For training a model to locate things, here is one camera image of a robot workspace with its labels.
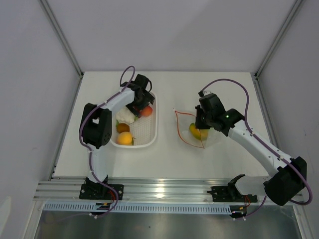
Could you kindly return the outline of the red peach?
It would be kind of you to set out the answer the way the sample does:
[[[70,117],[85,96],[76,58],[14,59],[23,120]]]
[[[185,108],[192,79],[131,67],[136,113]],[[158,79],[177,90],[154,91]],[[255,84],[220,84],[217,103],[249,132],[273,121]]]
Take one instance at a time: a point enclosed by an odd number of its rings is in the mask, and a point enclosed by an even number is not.
[[[145,107],[143,110],[140,111],[141,117],[149,117],[153,113],[153,109],[151,106]]]

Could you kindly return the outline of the white cauliflower with green leaves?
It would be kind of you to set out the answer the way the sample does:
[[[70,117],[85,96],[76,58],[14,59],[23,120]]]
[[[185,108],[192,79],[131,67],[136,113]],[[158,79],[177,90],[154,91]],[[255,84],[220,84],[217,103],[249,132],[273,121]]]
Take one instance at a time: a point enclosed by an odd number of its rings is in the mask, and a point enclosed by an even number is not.
[[[138,117],[135,116],[127,107],[124,107],[115,114],[115,119],[116,125],[120,123],[131,125],[138,120]]]

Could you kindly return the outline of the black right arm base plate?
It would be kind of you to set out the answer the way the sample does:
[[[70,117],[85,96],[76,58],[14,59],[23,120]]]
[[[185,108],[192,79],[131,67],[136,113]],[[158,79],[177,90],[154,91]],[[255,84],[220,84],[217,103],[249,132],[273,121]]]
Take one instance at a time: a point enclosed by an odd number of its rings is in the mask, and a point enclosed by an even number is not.
[[[236,176],[230,180],[226,186],[212,186],[207,194],[212,196],[213,202],[227,202],[227,203],[257,203],[258,198],[255,195],[243,195],[235,187],[235,183],[244,177],[244,174]]]

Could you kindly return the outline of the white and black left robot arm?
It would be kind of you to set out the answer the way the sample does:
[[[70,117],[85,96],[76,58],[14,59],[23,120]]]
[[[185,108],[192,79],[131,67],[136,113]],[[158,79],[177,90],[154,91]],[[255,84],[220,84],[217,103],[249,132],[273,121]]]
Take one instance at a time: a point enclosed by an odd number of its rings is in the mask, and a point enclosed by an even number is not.
[[[116,122],[134,123],[142,117],[142,112],[147,107],[154,104],[156,98],[151,93],[152,87],[149,78],[138,74],[135,79],[121,81],[118,91],[99,105],[85,105],[79,128],[79,141],[89,153],[87,178],[94,183],[90,192],[95,198],[103,199],[108,194],[106,161],[100,159],[97,152],[111,140]]]

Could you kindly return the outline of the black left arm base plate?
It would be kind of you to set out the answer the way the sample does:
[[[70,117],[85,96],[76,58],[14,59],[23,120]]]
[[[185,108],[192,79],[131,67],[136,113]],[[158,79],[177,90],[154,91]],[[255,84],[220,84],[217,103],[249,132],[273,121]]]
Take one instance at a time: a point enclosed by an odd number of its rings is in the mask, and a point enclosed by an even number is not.
[[[113,190],[91,181],[88,177],[81,185],[79,199],[81,200],[116,200],[116,191],[119,200],[122,200],[124,193],[124,185],[122,184],[108,184]]]

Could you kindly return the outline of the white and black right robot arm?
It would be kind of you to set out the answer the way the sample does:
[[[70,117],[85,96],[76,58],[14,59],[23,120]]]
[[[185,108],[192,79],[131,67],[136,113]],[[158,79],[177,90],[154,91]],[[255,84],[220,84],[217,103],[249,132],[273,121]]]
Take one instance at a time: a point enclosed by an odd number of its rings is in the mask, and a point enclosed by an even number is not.
[[[214,93],[199,93],[195,125],[223,133],[246,149],[266,170],[267,176],[238,175],[228,183],[228,197],[239,201],[245,195],[267,196],[279,206],[285,205],[305,188],[307,163],[300,156],[292,158],[258,134],[250,131],[244,116],[235,109],[225,110]]]

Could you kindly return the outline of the yellow green mango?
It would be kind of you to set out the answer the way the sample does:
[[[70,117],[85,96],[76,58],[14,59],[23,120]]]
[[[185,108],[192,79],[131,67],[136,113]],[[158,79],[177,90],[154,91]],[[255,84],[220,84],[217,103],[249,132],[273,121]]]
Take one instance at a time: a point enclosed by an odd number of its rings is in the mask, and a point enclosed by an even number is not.
[[[190,124],[189,131],[195,139],[201,140],[201,141],[207,140],[209,135],[208,129],[197,129],[195,127],[195,123]]]

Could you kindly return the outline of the orange apricot fruit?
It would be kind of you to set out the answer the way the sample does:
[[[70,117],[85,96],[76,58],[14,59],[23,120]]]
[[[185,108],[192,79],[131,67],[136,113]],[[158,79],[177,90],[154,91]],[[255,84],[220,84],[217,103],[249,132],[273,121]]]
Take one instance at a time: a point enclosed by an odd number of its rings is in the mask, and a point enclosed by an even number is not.
[[[134,137],[128,131],[122,132],[118,134],[116,143],[124,146],[133,146],[134,145]]]

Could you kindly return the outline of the brown kiwi fruit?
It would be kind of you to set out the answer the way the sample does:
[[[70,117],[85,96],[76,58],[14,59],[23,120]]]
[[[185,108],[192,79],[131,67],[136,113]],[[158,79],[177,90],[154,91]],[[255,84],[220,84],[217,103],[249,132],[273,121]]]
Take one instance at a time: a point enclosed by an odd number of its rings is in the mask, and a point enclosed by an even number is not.
[[[130,132],[130,126],[125,123],[119,123],[116,126],[117,133]]]

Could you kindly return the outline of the clear zip bag orange zipper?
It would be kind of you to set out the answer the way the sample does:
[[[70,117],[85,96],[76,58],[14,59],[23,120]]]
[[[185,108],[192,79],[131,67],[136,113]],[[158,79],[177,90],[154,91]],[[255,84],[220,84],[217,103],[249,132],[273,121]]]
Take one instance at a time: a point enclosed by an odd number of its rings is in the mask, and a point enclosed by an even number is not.
[[[198,129],[195,125],[196,114],[189,111],[173,109],[176,119],[176,130],[179,139],[188,146],[209,148],[221,142],[221,135],[214,129]]]

